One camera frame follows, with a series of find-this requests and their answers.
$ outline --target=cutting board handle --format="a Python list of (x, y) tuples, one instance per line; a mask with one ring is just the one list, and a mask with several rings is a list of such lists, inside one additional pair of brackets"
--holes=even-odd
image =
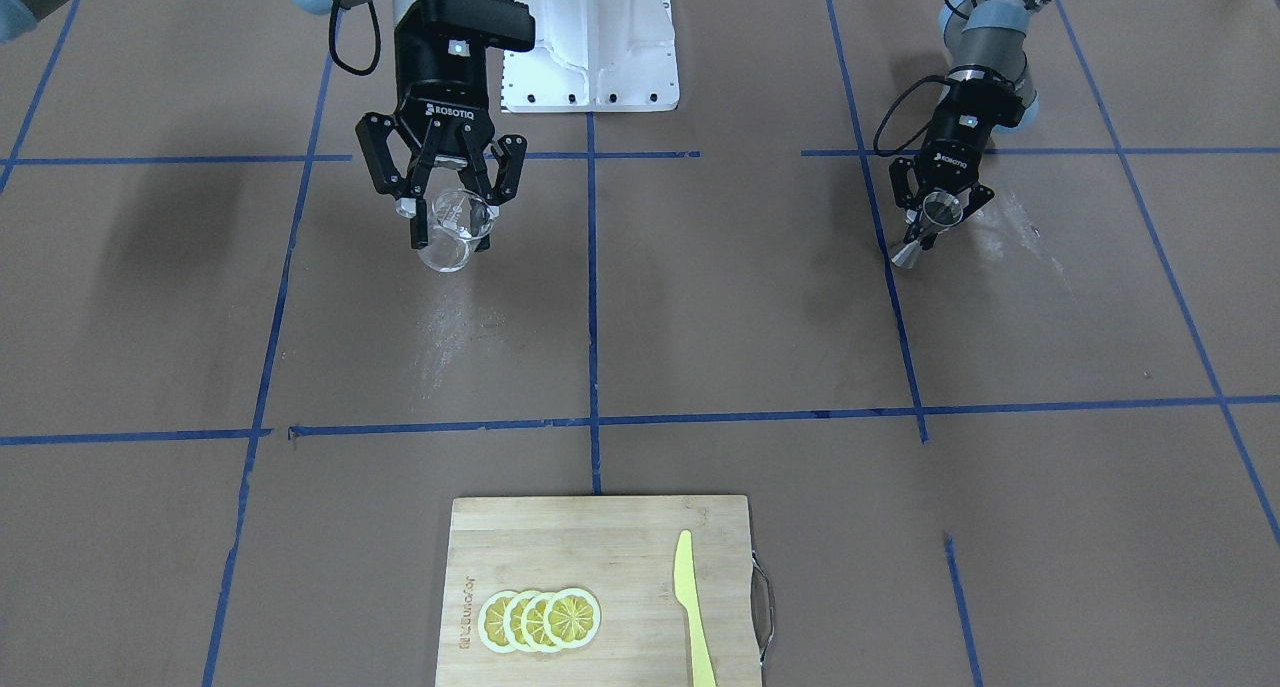
[[(764, 633), (760, 633), (760, 627), (756, 624), (755, 618), (760, 613), (756, 609), (759, 605), (758, 595), (760, 588), (764, 588), (764, 605), (765, 614), (768, 615), (769, 623)], [(774, 606), (773, 606), (773, 581), (769, 580), (769, 573), (764, 572), (764, 567), (760, 565), (760, 558), (756, 555), (755, 549), (751, 549), (751, 626), (755, 628), (755, 641), (760, 646), (760, 669), (764, 669), (764, 663), (769, 655), (769, 647), (773, 645), (773, 637), (777, 635), (777, 622), (774, 620)]]

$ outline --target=clear glass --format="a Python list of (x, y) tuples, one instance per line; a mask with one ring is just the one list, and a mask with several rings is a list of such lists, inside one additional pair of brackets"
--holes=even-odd
[(426, 246), (417, 249), (417, 257), (436, 272), (457, 272), (466, 267), (480, 239), (493, 230), (498, 207), (471, 191), (445, 191), (431, 200), (426, 217)]

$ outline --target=lemon slice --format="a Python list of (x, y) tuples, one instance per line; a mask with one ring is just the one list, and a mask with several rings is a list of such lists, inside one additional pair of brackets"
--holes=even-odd
[(483, 620), (480, 624), (480, 642), (484, 642), (485, 647), (499, 655), (516, 651), (516, 646), (507, 640), (507, 633), (502, 629), (502, 618), (507, 612), (507, 604), (515, 596), (516, 592), (503, 590), (489, 597), (484, 606), (480, 608), (480, 619)]
[(502, 633), (507, 644), (521, 652), (536, 651), (525, 642), (525, 608), (538, 595), (541, 595), (539, 590), (525, 590), (511, 597), (502, 610)]
[(532, 647), (535, 652), (554, 654), (563, 649), (552, 642), (544, 620), (548, 605), (550, 605), (550, 600), (554, 596), (554, 592), (540, 592), (529, 600), (524, 613), (520, 615), (522, 627), (525, 628), (525, 644)]
[(557, 647), (572, 650), (595, 638), (600, 628), (600, 603), (586, 590), (556, 592), (543, 615), (543, 629)]

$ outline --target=screw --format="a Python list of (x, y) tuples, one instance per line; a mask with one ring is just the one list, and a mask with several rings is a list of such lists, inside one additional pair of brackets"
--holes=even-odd
[(417, 200), (401, 198), (396, 201), (396, 214), (403, 219), (417, 216)]

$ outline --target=yellow knife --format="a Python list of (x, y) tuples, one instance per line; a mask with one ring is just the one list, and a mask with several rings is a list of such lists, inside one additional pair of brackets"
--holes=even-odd
[(689, 615), (689, 655), (694, 664), (694, 687), (716, 687), (712, 655), (707, 651), (703, 613), (698, 609), (698, 582), (694, 578), (694, 535), (686, 528), (676, 542), (676, 601)]

